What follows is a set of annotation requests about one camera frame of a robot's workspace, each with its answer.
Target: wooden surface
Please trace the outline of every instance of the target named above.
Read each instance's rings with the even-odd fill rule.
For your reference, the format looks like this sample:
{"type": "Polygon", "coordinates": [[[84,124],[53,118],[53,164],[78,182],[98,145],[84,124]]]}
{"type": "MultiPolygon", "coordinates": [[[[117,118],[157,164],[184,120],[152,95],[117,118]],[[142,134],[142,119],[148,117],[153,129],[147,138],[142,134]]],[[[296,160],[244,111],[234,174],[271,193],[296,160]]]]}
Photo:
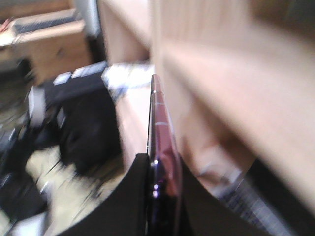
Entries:
{"type": "Polygon", "coordinates": [[[152,2],[151,57],[179,150],[196,171],[204,156],[243,172],[258,156],[315,214],[315,46],[258,21],[249,2],[152,2]],[[230,159],[209,151],[218,141],[230,159]]]}
{"type": "Polygon", "coordinates": [[[147,60],[150,18],[146,0],[99,0],[104,44],[110,64],[147,60]]]}
{"type": "Polygon", "coordinates": [[[149,87],[129,89],[116,104],[125,169],[131,166],[136,154],[147,152],[149,109],[149,87]]]}
{"type": "Polygon", "coordinates": [[[44,2],[18,4],[0,9],[0,19],[32,16],[48,12],[66,10],[72,7],[72,0],[48,0],[44,2]]]}
{"type": "Polygon", "coordinates": [[[61,26],[37,30],[17,36],[13,51],[31,61],[36,83],[58,74],[92,64],[84,33],[84,22],[75,21],[61,26]]]}

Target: wooden desk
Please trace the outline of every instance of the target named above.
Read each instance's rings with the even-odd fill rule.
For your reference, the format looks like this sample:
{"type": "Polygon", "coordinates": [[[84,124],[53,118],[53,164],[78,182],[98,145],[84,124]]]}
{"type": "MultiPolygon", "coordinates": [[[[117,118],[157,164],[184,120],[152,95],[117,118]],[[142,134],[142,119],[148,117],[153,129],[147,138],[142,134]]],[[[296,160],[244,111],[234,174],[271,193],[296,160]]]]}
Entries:
{"type": "Polygon", "coordinates": [[[78,20],[59,26],[16,35],[12,25],[44,21],[72,14],[74,9],[16,19],[10,29],[0,34],[0,60],[28,58],[34,69],[36,84],[54,76],[92,64],[84,33],[85,23],[78,20]]]}

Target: floor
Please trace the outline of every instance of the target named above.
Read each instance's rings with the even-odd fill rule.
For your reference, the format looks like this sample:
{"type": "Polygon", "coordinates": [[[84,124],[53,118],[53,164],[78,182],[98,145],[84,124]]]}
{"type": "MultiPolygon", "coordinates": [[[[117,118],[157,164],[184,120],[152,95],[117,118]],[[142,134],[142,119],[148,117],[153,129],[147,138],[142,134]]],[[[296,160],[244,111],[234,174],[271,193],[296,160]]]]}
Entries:
{"type": "MultiPolygon", "coordinates": [[[[74,167],[57,163],[59,148],[36,151],[27,163],[27,170],[37,181],[38,189],[44,186],[50,192],[50,235],[57,235],[76,224],[103,202],[125,175],[120,156],[105,165],[90,170],[84,177],[76,177],[74,167]]],[[[8,219],[0,213],[0,235],[10,228],[8,219]]]]}

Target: keyboard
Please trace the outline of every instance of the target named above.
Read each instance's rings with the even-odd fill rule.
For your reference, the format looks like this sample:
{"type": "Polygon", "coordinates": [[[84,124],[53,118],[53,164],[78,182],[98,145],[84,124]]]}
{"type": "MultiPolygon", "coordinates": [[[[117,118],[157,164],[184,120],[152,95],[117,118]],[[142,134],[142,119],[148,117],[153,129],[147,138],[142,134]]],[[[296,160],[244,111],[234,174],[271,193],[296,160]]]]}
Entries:
{"type": "Polygon", "coordinates": [[[58,26],[65,23],[73,22],[76,20],[77,20],[76,16],[69,16],[59,19],[53,19],[50,21],[32,22],[27,24],[14,24],[14,28],[18,34],[29,33],[36,30],[41,30],[52,26],[58,26]]]}

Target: light wood panel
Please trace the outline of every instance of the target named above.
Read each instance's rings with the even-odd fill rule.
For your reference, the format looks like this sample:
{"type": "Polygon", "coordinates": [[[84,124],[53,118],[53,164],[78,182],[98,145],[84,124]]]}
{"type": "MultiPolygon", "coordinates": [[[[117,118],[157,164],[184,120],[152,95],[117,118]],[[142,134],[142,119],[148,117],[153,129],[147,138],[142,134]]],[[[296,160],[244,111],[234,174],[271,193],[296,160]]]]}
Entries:
{"type": "Polygon", "coordinates": [[[274,57],[176,42],[165,47],[164,63],[315,212],[315,70],[307,59],[305,71],[274,57]]]}
{"type": "Polygon", "coordinates": [[[249,148],[315,214],[315,45],[259,21],[252,2],[153,1],[151,57],[190,167],[221,131],[236,147],[226,167],[245,171],[249,148]]]}
{"type": "Polygon", "coordinates": [[[150,88],[129,89],[116,104],[126,170],[132,165],[136,154],[147,152],[149,109],[150,88]]]}
{"type": "Polygon", "coordinates": [[[147,1],[99,0],[98,5],[108,62],[147,60],[151,41],[147,1]]]}

